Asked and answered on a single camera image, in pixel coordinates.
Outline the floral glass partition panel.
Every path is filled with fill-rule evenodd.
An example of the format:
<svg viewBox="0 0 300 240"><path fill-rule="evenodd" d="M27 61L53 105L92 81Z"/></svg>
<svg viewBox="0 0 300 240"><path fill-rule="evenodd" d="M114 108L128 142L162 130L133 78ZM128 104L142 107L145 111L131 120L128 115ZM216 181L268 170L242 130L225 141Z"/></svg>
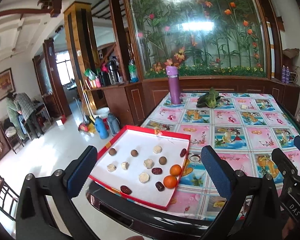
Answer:
<svg viewBox="0 0 300 240"><path fill-rule="evenodd" d="M255 0L129 0L146 79L266 77L264 35Z"/></svg>

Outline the brown longan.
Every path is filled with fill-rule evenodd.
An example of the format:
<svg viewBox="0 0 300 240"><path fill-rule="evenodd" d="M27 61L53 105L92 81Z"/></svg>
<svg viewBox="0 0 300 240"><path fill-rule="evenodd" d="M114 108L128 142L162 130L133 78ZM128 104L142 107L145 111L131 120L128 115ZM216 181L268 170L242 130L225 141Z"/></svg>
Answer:
<svg viewBox="0 0 300 240"><path fill-rule="evenodd" d="M111 156L114 156L116 153L117 153L117 151L116 151L114 148L111 148L111 149L109 150L109 154L110 154Z"/></svg>
<svg viewBox="0 0 300 240"><path fill-rule="evenodd" d="M167 163L167 159L165 156L162 156L159 158L159 164L160 165L165 165Z"/></svg>

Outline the purple bottles on shelf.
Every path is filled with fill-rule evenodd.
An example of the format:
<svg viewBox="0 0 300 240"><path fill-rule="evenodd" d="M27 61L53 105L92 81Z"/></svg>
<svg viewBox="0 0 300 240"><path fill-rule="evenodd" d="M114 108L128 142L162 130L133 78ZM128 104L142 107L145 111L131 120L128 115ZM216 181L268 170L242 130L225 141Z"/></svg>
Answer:
<svg viewBox="0 0 300 240"><path fill-rule="evenodd" d="M282 66L281 70L281 81L283 83L289 84L289 78L290 78L290 70L286 66Z"/></svg>

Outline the orange tangerine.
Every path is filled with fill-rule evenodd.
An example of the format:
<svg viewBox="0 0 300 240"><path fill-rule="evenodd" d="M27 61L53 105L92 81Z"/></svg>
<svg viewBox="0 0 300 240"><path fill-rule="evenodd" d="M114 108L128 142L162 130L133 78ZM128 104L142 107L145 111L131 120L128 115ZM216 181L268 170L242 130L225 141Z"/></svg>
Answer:
<svg viewBox="0 0 300 240"><path fill-rule="evenodd" d="M173 189L176 187L178 180L175 176L169 175L163 179L163 184L168 189Z"/></svg>
<svg viewBox="0 0 300 240"><path fill-rule="evenodd" d="M178 177L180 176L181 172L182 172L182 168L178 164L172 165L170 168L170 175L172 176Z"/></svg>

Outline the colourful fruit print tablecloth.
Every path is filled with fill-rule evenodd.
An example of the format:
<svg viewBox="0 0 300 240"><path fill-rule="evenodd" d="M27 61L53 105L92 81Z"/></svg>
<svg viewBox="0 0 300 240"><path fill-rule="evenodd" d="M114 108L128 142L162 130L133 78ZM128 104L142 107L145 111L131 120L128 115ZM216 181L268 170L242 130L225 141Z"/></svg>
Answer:
<svg viewBox="0 0 300 240"><path fill-rule="evenodd" d="M221 159L247 176L273 177L278 190L283 176L271 153L281 149L300 176L300 151L294 138L300 129L269 94L222 93L215 108L197 108L199 92L181 94L181 104L165 96L143 122L143 127L188 134L190 149L185 170L171 199L168 213L184 218L214 220L225 199L220 197L200 159L212 146Z"/></svg>

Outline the white basin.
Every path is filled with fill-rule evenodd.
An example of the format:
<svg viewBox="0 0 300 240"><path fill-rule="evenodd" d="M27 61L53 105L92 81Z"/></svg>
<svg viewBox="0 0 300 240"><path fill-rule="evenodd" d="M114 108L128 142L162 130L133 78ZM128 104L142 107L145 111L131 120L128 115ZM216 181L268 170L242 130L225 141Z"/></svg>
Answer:
<svg viewBox="0 0 300 240"><path fill-rule="evenodd" d="M102 107L96 110L95 117L99 117L101 119L106 119L110 113L109 107Z"/></svg>

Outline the dark red date front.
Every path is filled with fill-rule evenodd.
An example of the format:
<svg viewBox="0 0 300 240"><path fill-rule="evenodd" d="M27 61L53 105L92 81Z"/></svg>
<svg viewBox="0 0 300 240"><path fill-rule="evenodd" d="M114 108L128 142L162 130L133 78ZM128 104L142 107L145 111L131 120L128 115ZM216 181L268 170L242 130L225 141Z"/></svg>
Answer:
<svg viewBox="0 0 300 240"><path fill-rule="evenodd" d="M160 181L157 181L157 182L156 182L155 187L157 188L157 190L158 190L159 192L162 192L162 191L164 191L164 189L165 189L165 186L164 186L163 183L160 182Z"/></svg>

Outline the round beige cake front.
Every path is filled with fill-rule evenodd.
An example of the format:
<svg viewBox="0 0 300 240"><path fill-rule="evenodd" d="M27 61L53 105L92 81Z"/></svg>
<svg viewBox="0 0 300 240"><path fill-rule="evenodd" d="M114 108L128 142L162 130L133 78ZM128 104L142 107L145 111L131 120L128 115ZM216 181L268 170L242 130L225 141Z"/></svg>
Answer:
<svg viewBox="0 0 300 240"><path fill-rule="evenodd" d="M147 183L150 180L150 175L146 172L142 172L141 174L139 174L139 181L141 183Z"/></svg>

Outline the person in green coat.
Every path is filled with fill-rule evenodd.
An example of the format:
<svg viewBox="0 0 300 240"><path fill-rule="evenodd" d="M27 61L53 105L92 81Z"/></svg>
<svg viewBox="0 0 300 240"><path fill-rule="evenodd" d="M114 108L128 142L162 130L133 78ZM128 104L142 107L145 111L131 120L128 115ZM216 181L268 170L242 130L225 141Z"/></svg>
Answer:
<svg viewBox="0 0 300 240"><path fill-rule="evenodd" d="M21 124L19 121L19 112L18 107L14 103L13 93L9 92L6 97L6 106L7 106L7 114L10 119L10 122L14 125L19 138L24 141L26 139L23 130L21 129Z"/></svg>

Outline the wooden sideboard cabinet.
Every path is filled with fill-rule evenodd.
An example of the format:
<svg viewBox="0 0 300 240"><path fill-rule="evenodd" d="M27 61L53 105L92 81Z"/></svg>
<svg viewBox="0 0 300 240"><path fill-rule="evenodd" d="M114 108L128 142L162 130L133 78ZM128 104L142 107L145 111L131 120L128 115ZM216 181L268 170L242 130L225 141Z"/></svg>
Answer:
<svg viewBox="0 0 300 240"><path fill-rule="evenodd" d="M145 100L141 82L123 83L108 87L86 89L86 92L102 91L107 106L119 120L121 126L139 126L146 118Z"/></svg>

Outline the person in grey coat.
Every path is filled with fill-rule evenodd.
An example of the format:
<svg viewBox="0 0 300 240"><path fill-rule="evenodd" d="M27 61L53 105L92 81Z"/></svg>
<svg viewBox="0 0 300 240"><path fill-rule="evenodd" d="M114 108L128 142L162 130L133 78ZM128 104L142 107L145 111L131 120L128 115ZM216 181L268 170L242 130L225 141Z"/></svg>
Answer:
<svg viewBox="0 0 300 240"><path fill-rule="evenodd" d="M30 97L26 93L17 93L14 96L15 104L19 112L23 115L34 138L38 138L38 133L44 135L44 132L37 120L36 107Z"/></svg>

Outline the red white shallow box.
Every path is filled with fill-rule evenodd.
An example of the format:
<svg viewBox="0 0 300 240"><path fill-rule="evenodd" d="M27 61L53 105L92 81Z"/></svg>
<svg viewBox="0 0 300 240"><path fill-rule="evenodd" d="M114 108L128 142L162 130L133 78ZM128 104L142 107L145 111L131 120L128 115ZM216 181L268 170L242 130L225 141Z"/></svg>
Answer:
<svg viewBox="0 0 300 240"><path fill-rule="evenodd" d="M162 147L162 152L155 154L154 146ZM99 185L109 189L121 197L137 202L151 208L164 210L168 209L170 200L173 197L175 188L165 188L159 192L155 187L157 181L163 182L163 179L170 175L172 165L178 164L185 166L187 156L180 157L183 148L189 150L190 136L167 131L155 131L153 129L126 125L113 139L111 139L97 154L97 162L90 173L90 178ZM109 150L114 148L117 153L114 156L109 154ZM139 155L133 157L131 150L137 150ZM165 156L167 163L159 164L159 158ZM162 174L155 175L152 168L147 169L143 165L146 159L152 159L155 167L162 169ZM128 170L123 170L122 162L128 162ZM109 172L107 166L114 164L116 170ZM139 174L146 172L150 175L147 183L139 181ZM132 190L130 195L120 191L120 186L126 185Z"/></svg>

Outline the purple thermos bottle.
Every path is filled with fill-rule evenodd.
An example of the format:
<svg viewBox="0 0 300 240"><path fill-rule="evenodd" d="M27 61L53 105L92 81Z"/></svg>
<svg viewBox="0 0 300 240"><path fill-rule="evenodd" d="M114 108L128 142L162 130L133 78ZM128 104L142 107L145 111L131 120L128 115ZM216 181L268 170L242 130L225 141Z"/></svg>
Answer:
<svg viewBox="0 0 300 240"><path fill-rule="evenodd" d="M174 105L181 104L178 68L175 66L167 66L166 74L168 77L171 103Z"/></svg>

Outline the green leafy vegetable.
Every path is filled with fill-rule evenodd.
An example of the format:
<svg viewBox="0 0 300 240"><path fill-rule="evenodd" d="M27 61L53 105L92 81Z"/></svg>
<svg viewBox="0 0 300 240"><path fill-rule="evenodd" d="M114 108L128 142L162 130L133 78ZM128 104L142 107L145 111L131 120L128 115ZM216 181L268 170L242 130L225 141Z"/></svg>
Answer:
<svg viewBox="0 0 300 240"><path fill-rule="evenodd" d="M204 95L199 97L199 99L197 100L196 107L215 108L221 98L222 96L219 94L219 92L216 91L213 87L211 87L208 92L206 92Z"/></svg>

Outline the small beige cake cube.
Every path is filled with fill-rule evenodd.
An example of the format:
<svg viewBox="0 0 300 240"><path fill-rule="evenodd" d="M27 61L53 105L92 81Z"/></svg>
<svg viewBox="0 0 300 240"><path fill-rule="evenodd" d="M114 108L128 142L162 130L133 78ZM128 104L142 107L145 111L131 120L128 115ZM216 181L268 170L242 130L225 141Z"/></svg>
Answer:
<svg viewBox="0 0 300 240"><path fill-rule="evenodd" d="M123 170L128 170L129 163L124 161L124 162L121 163L121 167L122 167Z"/></svg>

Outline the grey blue thermos on floor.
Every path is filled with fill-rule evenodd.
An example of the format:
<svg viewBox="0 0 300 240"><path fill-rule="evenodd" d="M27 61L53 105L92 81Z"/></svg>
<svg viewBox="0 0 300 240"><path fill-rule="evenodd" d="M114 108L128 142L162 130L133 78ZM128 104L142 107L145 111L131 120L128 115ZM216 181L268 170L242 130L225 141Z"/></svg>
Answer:
<svg viewBox="0 0 300 240"><path fill-rule="evenodd" d="M113 136L117 135L120 131L120 123L113 113L109 113L107 123Z"/></svg>

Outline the black kettle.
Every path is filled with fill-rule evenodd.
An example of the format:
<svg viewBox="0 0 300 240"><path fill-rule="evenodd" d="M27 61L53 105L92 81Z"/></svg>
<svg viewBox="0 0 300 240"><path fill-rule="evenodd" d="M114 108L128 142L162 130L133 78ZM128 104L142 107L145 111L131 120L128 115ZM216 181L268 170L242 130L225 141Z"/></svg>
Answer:
<svg viewBox="0 0 300 240"><path fill-rule="evenodd" d="M108 67L108 70L109 70L109 75L110 75L110 81L111 81L111 84L114 85L114 84L117 84L120 82L119 80L119 71L118 71L118 67L117 67L117 64L114 60L109 60L107 62L107 67Z"/></svg>

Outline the framed wall painting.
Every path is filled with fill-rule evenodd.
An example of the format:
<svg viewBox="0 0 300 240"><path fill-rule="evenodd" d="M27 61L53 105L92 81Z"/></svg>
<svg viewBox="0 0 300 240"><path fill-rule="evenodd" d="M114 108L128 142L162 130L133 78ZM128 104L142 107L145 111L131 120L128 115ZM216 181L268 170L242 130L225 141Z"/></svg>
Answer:
<svg viewBox="0 0 300 240"><path fill-rule="evenodd" d="M15 92L11 68L0 72L0 101L6 98L9 92Z"/></svg>

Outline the brown round longan fruit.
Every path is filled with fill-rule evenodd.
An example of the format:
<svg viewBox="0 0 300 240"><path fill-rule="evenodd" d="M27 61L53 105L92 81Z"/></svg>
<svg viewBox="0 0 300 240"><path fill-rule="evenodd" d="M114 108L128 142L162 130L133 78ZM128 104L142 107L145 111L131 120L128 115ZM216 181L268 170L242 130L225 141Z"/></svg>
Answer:
<svg viewBox="0 0 300 240"><path fill-rule="evenodd" d="M138 151L137 150L131 150L131 155L133 157L137 157L139 155Z"/></svg>

